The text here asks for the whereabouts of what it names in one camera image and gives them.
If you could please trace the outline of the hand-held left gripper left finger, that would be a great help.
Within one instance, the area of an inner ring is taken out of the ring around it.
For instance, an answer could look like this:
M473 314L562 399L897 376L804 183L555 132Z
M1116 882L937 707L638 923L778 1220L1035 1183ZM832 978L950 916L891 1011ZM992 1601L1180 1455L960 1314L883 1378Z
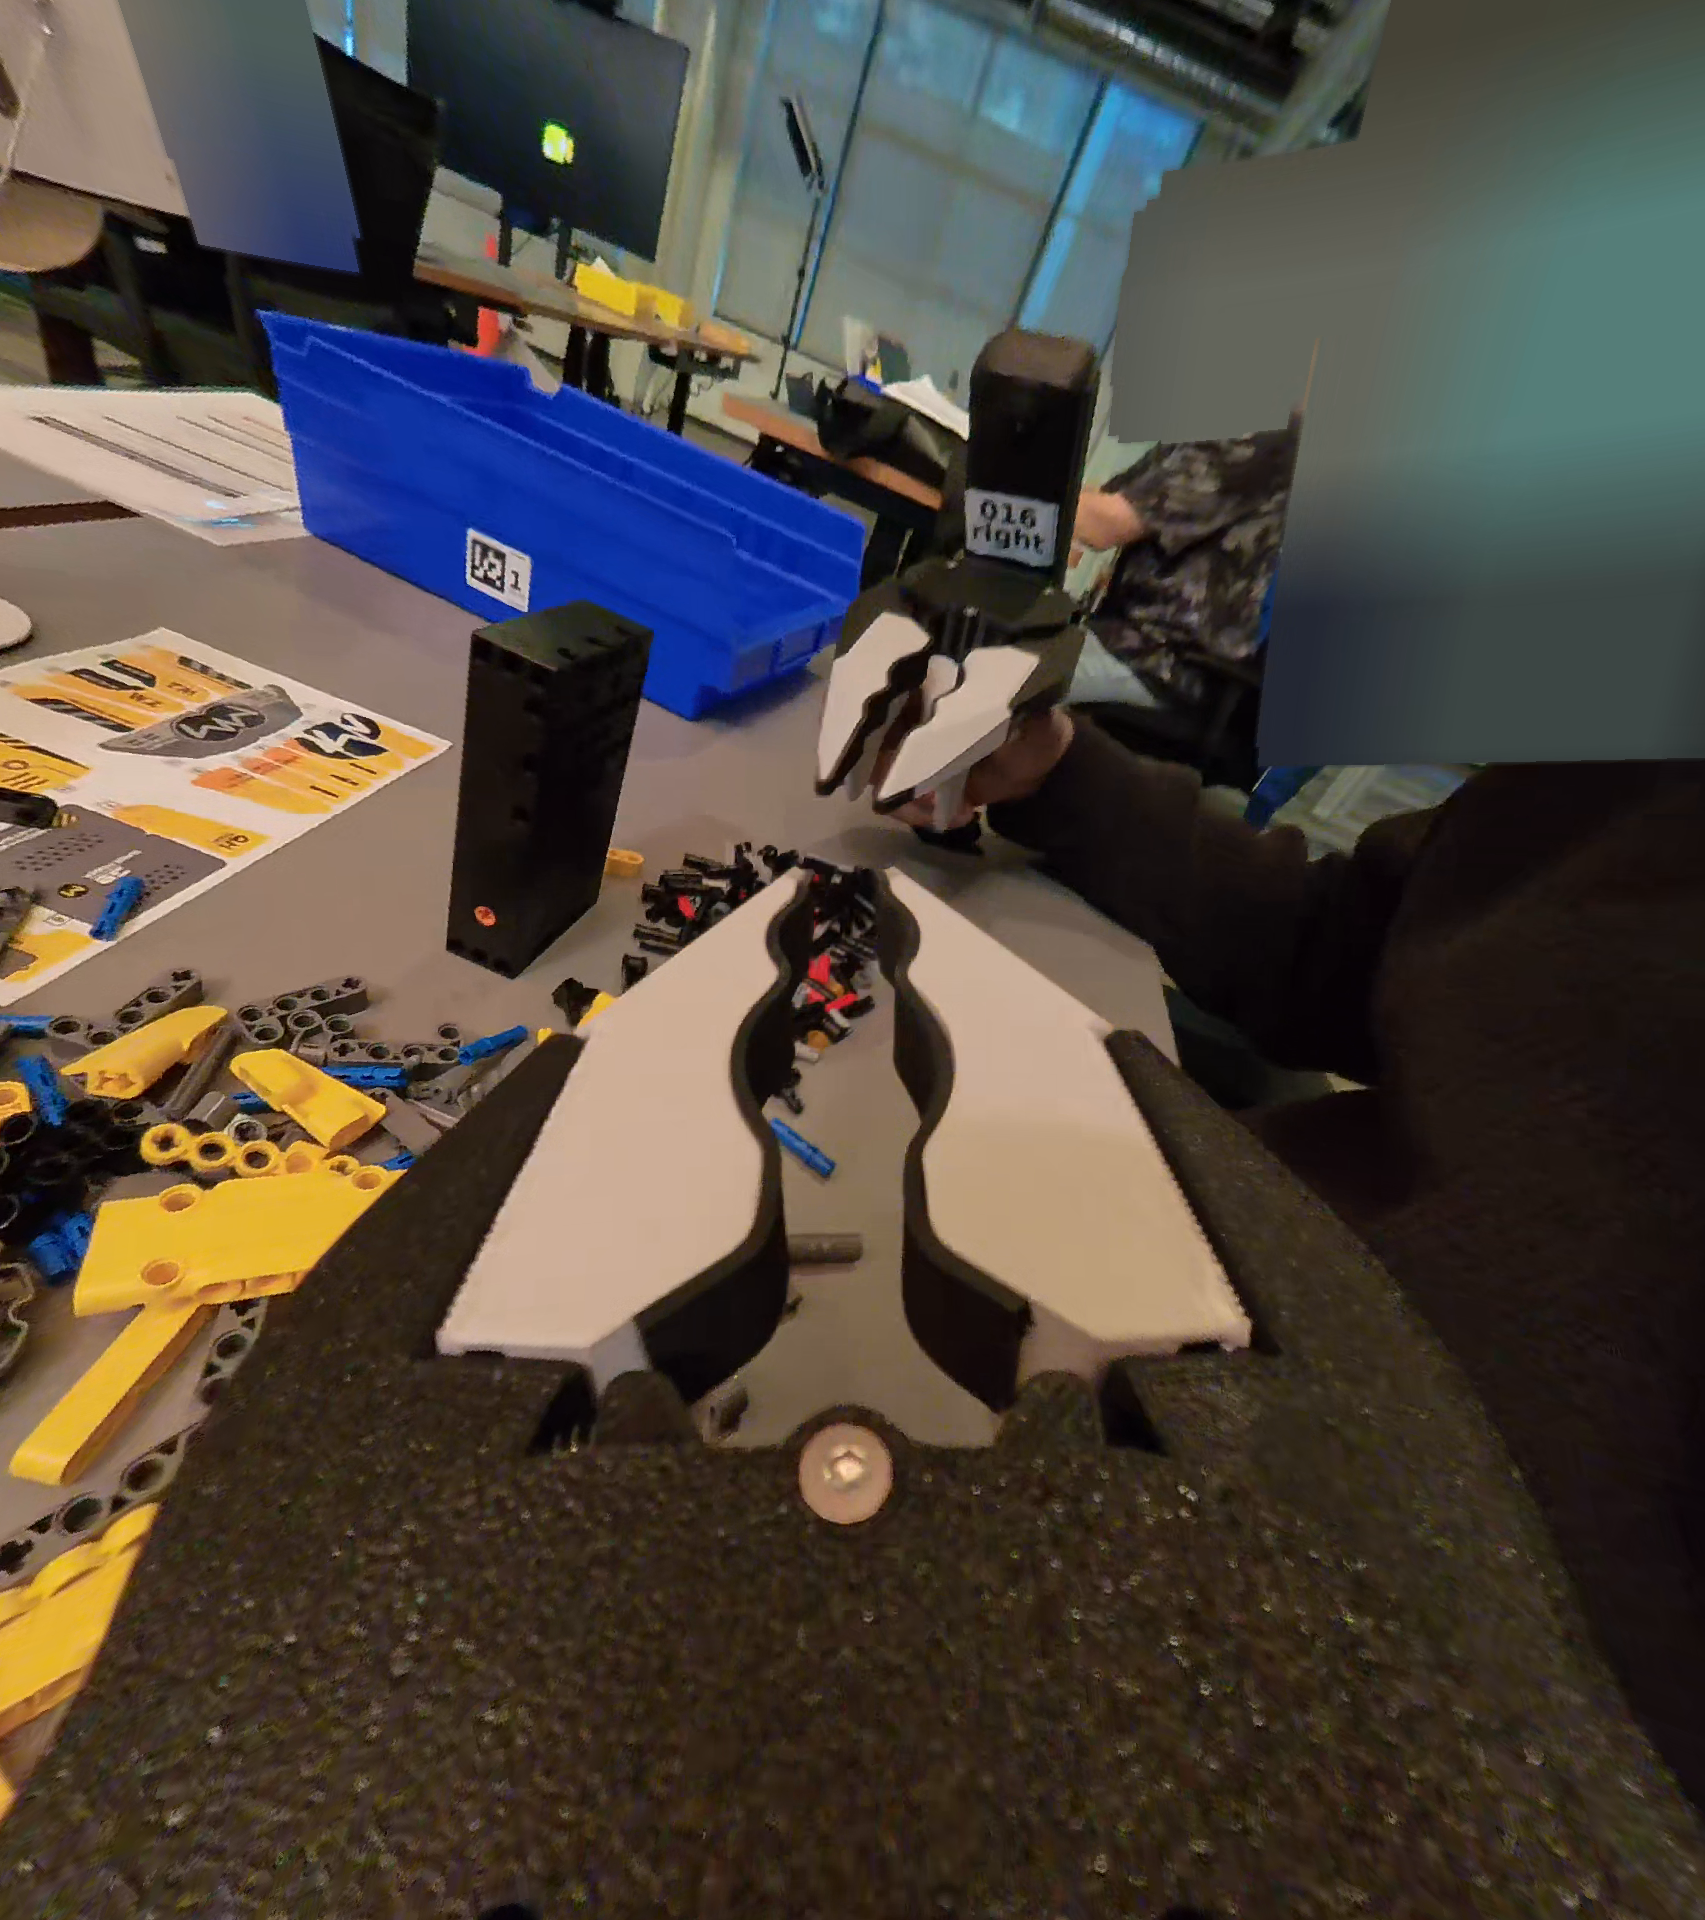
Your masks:
M597 1389L655 1372L692 1404L768 1343L789 1256L766 1104L794 1067L810 889L798 868L768 882L587 1030L440 1356L555 1361Z

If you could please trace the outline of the person's right hand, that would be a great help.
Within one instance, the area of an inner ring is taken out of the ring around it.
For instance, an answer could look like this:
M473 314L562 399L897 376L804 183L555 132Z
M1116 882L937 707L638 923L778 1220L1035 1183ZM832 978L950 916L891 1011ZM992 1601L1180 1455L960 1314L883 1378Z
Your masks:
M924 842L970 846L983 832L991 805L1024 802L1038 792L1071 748L1073 732L1073 717L1064 707L1029 712L992 752L964 769L955 798L941 799L941 790L919 793L891 818Z

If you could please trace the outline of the yellow sticker sheet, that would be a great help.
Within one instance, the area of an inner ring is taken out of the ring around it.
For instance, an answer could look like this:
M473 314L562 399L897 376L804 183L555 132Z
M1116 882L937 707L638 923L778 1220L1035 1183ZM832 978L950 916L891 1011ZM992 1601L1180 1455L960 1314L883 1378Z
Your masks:
M0 1006L105 952L96 919L122 879L142 894L116 946L449 752L423 724L168 628L3 666L0 787L53 798L66 824L0 824L0 891L35 901Z

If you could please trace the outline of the person's dark sweater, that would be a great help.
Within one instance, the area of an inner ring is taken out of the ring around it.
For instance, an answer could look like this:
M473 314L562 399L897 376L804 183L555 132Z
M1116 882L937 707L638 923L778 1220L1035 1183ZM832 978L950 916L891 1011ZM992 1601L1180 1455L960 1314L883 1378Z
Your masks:
M1489 769L1248 855L1246 1025L1362 1081L1269 1140L1476 1382L1705 1813L1705 760Z

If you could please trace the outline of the black bag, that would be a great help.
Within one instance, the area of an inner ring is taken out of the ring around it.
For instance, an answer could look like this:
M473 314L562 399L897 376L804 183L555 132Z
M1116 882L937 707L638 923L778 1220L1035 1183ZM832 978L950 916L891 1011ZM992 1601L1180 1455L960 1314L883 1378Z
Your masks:
M877 461L926 485L941 485L964 452L962 431L856 376L817 381L814 426L828 457Z

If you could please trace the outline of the blue plastic storage bin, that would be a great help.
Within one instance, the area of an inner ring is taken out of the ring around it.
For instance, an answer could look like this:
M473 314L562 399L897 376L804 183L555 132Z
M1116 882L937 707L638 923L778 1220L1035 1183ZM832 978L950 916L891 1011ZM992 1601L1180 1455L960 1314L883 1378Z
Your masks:
M481 619L601 606L698 719L838 640L864 525L529 368L264 314L305 529Z

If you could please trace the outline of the pile of black red pins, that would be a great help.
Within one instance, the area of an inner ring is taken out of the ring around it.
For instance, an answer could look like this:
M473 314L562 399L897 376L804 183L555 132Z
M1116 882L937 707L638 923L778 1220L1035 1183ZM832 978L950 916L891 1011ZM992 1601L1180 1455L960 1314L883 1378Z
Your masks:
M789 874L800 876L812 901L802 963L786 985L791 1060L775 1094L796 1116L804 1109L804 1069L843 1044L874 1003L879 891L870 869L768 842L740 839L722 855L684 851L677 864L641 877L641 916L623 958L623 988L643 983Z

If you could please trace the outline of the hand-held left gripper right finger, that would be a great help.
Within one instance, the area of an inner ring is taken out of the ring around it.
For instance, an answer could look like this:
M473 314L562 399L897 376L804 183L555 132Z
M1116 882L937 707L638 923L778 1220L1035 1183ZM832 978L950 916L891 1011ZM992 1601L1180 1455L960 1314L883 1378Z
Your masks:
M1170 1060L901 869L879 879L879 950L917 1116L902 1304L938 1372L1006 1413L1040 1375L1248 1352L1253 1314L1148 1117Z

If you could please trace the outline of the person's right forearm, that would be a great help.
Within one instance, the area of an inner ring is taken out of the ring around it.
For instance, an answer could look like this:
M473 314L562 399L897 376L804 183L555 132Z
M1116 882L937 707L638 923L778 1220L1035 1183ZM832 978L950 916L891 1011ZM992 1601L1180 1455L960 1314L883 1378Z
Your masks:
M1251 828L1204 799L1197 771L1073 726L1050 778L991 805L991 829L1152 948L1174 988L1263 1058L1374 1086L1380 978L1444 803L1312 855L1297 828Z

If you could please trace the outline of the dark computer monitor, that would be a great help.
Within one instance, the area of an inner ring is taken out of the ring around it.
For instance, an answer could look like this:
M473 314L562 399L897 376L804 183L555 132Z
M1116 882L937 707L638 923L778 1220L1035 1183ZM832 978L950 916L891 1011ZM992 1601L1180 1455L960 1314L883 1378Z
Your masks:
M691 68L672 35L575 2L413 2L408 84L440 108L438 161L533 231L657 252Z

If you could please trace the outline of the printed white paper sheet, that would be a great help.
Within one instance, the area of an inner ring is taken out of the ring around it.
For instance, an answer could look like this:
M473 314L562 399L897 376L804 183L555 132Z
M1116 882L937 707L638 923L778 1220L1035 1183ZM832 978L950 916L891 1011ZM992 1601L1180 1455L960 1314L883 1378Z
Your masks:
M307 531L282 410L252 392L0 383L0 453L217 545Z

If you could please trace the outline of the black perforated block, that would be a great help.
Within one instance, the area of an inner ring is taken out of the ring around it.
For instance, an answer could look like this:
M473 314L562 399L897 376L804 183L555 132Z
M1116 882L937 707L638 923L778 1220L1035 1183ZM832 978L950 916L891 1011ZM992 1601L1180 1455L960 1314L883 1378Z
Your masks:
M516 978L597 903L651 641L583 599L473 636L451 953Z

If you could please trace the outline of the yellow box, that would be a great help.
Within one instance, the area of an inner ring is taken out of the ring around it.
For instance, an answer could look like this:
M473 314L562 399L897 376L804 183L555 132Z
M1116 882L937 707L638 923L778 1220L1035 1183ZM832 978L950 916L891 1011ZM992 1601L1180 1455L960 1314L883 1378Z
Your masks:
M598 260L580 261L575 267L573 286L580 300L629 321L672 328L691 328L697 321L688 300L660 286L624 278Z

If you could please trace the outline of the pile of yellow black bricks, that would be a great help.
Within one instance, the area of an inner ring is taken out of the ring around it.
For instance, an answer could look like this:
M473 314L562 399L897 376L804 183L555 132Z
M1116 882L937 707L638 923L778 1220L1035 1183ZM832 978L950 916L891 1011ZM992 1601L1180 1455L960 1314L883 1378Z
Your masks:
M0 1248L55 1323L120 1316L3 1475L61 1491L0 1541L0 1742L91 1668L192 1430L292 1291L526 1039L350 1046L342 978L266 1007L173 971L113 1021L0 1018ZM14 1787L0 1766L0 1815Z

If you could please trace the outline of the wooden background desk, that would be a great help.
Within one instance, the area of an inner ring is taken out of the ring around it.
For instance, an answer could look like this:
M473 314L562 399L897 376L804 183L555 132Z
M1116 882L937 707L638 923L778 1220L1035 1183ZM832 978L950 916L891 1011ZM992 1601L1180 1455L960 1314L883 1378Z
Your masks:
M684 431L697 377L736 376L760 357L748 335L719 321L677 325L655 315L620 314L598 300L587 300L575 286L551 273L519 271L489 258L423 246L413 276L515 319L564 324L568 344L562 377L598 397L611 393L611 345L624 341L648 348L648 353L672 372L666 431L674 435Z
M820 482L827 492L844 492L850 484L858 484L864 489L877 487L928 511L935 511L942 501L938 487L924 484L910 472L886 464L880 457L868 453L838 455L827 449L818 439L814 422L773 397L726 392L721 397L721 412L730 423L750 429L757 443L777 446L786 455L804 460L812 468L840 478L837 484Z

